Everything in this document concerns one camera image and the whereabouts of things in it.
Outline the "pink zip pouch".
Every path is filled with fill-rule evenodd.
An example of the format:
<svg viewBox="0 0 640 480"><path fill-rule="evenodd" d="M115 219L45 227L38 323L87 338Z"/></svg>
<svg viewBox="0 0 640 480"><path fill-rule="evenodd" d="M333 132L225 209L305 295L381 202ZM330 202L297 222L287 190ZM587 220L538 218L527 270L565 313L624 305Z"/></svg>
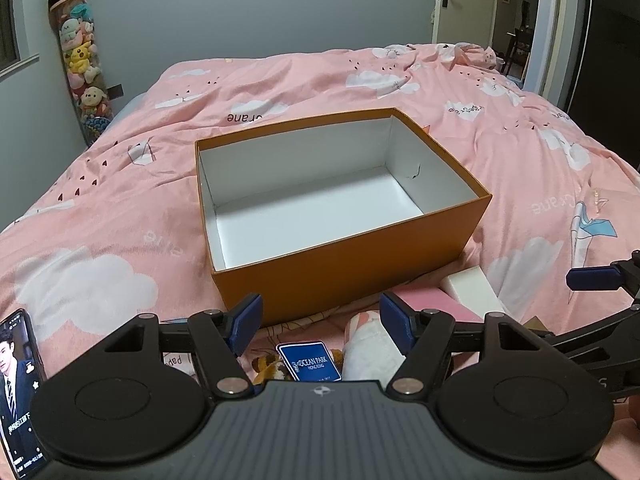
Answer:
<svg viewBox="0 0 640 480"><path fill-rule="evenodd" d="M483 319L472 310L454 300L437 287L424 289L398 289L395 294L415 311L439 310L454 317L457 322L482 322Z"/></svg>

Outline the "pink striped white plush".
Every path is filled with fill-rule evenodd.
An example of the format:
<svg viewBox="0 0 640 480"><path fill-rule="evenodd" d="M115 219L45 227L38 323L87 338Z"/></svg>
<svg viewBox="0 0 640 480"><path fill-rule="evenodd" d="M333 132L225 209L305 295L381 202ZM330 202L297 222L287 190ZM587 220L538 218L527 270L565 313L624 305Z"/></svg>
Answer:
<svg viewBox="0 0 640 480"><path fill-rule="evenodd" d="M345 328L344 380L377 380L385 388L405 361L381 323L378 311L356 314Z"/></svg>

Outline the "orange cardboard storage box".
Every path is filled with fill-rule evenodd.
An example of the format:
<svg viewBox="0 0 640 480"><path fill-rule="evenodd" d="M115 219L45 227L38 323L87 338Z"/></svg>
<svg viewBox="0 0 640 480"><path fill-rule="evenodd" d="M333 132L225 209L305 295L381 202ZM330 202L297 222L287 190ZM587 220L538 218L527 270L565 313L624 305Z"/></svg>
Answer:
<svg viewBox="0 0 640 480"><path fill-rule="evenodd" d="M262 324L344 306L457 260L491 196L396 108L254 126L198 140L210 274Z"/></svg>

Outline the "white bedroom door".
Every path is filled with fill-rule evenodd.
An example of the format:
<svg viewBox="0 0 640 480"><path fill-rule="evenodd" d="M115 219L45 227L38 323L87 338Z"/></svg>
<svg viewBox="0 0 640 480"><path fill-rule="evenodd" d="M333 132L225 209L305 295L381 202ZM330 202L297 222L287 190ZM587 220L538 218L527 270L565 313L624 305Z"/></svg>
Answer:
<svg viewBox="0 0 640 480"><path fill-rule="evenodd" d="M495 25L496 0L435 0L434 44L468 42L489 47Z"/></svg>

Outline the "dark dining chair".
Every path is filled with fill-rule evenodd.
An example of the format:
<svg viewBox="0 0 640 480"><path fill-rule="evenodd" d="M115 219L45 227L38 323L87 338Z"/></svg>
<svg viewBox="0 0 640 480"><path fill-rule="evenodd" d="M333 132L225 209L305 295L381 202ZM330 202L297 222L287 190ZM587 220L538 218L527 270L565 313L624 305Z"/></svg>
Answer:
<svg viewBox="0 0 640 480"><path fill-rule="evenodd" d="M521 3L520 24L514 32L512 32L508 48L506 49L506 58L504 59L504 65L502 68L503 75L507 75L510 72L514 55L516 55L518 50L524 50L526 53L530 51L530 47L533 43L533 33L527 25L529 12L530 2L523 0Z"/></svg>

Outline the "pink cloud print duvet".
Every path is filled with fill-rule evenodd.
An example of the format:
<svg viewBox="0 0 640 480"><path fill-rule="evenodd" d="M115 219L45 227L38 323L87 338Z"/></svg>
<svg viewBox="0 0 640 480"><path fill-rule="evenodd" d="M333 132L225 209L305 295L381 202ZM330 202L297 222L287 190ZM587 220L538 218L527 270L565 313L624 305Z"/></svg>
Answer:
<svg viewBox="0 0 640 480"><path fill-rule="evenodd" d="M474 44L166 70L1 235L11 479L634 479L639 174Z"/></svg>

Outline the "white glasses case box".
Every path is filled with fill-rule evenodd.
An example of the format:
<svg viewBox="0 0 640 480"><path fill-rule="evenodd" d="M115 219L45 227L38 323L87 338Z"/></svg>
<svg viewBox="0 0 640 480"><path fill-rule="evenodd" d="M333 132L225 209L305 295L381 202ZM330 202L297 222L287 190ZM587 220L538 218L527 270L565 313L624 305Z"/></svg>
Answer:
<svg viewBox="0 0 640 480"><path fill-rule="evenodd" d="M490 312L506 313L506 308L479 266L446 276L440 281L439 287L481 320Z"/></svg>

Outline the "black wall socket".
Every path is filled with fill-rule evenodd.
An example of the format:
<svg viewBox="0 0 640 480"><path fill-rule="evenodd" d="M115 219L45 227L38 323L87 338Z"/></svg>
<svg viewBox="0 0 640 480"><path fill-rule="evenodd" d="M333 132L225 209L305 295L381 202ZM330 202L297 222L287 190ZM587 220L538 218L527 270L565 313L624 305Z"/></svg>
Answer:
<svg viewBox="0 0 640 480"><path fill-rule="evenodd" d="M116 100L124 95L124 89L121 84L115 84L107 89L107 96L110 100Z"/></svg>

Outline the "blue Ocean Park tag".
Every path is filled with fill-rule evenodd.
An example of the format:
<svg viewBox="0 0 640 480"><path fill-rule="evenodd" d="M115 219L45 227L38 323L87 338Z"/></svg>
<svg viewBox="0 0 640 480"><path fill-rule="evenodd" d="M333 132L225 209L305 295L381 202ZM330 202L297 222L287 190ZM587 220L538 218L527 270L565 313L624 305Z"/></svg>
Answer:
<svg viewBox="0 0 640 480"><path fill-rule="evenodd" d="M339 382L341 373L322 341L279 344L277 352L296 382Z"/></svg>

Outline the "Donald Duck plush toy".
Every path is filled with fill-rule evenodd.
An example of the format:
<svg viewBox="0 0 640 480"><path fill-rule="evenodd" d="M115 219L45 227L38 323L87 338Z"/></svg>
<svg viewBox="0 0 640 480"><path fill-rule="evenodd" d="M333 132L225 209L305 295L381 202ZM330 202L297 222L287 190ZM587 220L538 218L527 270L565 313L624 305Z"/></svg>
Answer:
<svg viewBox="0 0 640 480"><path fill-rule="evenodd" d="M252 361L252 367L256 373L253 379L254 385L261 385L267 380L285 380L286 382L293 380L292 374L278 354L258 356Z"/></svg>

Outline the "smartphone with photo case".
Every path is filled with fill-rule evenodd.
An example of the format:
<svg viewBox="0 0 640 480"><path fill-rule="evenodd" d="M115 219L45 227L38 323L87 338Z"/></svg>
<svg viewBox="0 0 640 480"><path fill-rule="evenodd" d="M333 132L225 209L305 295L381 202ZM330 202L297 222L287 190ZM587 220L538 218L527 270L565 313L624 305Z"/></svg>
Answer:
<svg viewBox="0 0 640 480"><path fill-rule="evenodd" d="M1 322L1 442L15 479L31 479L46 464L32 422L30 404L46 378L24 309Z"/></svg>

